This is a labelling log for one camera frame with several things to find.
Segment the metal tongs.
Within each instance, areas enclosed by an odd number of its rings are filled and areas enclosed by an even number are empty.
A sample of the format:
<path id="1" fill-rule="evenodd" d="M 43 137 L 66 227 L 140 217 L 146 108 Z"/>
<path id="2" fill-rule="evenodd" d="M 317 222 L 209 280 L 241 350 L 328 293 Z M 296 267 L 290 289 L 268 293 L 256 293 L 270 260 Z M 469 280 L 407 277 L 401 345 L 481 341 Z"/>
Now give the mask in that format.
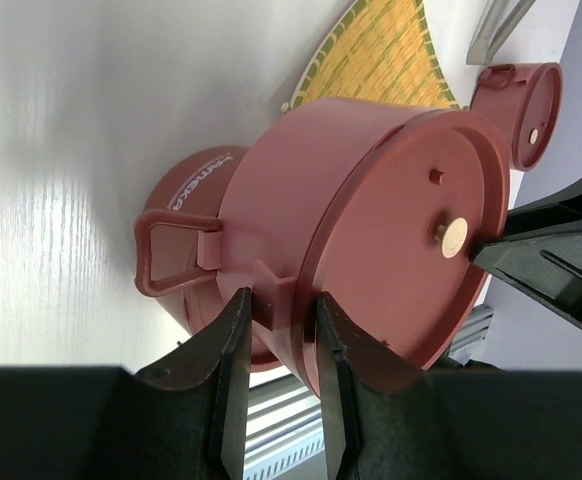
<path id="1" fill-rule="evenodd" d="M 491 64 L 495 54 L 535 3 L 535 0 L 519 0 L 510 7 L 507 0 L 487 1 L 467 50 L 466 64 Z"/>

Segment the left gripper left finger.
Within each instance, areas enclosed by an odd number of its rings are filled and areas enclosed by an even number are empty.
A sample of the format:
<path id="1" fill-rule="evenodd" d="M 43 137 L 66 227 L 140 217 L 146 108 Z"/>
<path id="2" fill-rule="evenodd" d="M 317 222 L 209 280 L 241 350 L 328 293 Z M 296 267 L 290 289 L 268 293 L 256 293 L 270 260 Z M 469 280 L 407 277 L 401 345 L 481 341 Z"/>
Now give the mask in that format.
<path id="1" fill-rule="evenodd" d="M 136 373 L 0 367 L 0 479 L 239 479 L 252 294 Z"/>

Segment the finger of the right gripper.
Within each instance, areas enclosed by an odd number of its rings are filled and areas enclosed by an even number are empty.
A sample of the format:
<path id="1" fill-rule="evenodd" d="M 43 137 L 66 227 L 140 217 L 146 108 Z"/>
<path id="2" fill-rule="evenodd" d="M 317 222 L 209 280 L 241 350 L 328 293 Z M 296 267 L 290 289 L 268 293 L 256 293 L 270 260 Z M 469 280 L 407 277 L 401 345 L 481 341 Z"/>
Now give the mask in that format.
<path id="1" fill-rule="evenodd" d="M 582 330 L 582 219 L 479 245 L 471 263 Z"/>

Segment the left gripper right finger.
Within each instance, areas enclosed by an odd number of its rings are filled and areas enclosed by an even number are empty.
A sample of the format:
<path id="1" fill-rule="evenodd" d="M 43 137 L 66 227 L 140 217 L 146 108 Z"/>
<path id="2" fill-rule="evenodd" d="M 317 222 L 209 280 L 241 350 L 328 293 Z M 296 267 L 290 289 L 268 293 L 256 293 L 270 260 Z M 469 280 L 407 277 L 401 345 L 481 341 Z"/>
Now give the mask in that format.
<path id="1" fill-rule="evenodd" d="M 420 369 L 316 302 L 331 479 L 582 479 L 582 371 Z"/>

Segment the red lid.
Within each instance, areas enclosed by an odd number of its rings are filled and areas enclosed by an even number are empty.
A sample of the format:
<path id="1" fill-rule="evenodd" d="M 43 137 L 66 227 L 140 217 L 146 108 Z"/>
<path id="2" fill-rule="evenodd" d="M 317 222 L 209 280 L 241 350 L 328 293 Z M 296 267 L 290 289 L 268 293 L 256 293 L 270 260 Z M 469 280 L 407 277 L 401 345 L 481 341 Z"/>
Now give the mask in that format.
<path id="1" fill-rule="evenodd" d="M 509 192 L 508 148 L 489 120 L 468 110 L 410 111 L 338 192 L 303 277 L 427 369 L 479 296 L 485 274 L 469 251 L 501 234 Z"/>
<path id="2" fill-rule="evenodd" d="M 512 137 L 512 165 L 526 172 L 546 151 L 560 112 L 563 75 L 559 63 L 517 64 L 512 83 L 518 105 Z"/>

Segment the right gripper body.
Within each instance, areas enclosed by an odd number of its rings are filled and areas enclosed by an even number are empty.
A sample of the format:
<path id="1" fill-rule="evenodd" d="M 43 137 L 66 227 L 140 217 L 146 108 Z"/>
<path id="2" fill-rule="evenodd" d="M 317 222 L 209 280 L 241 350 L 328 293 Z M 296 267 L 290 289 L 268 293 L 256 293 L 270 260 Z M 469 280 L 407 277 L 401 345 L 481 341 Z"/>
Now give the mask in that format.
<path id="1" fill-rule="evenodd" d="M 510 210 L 505 234 L 514 235 L 582 220 L 582 178 L 564 189 Z"/>

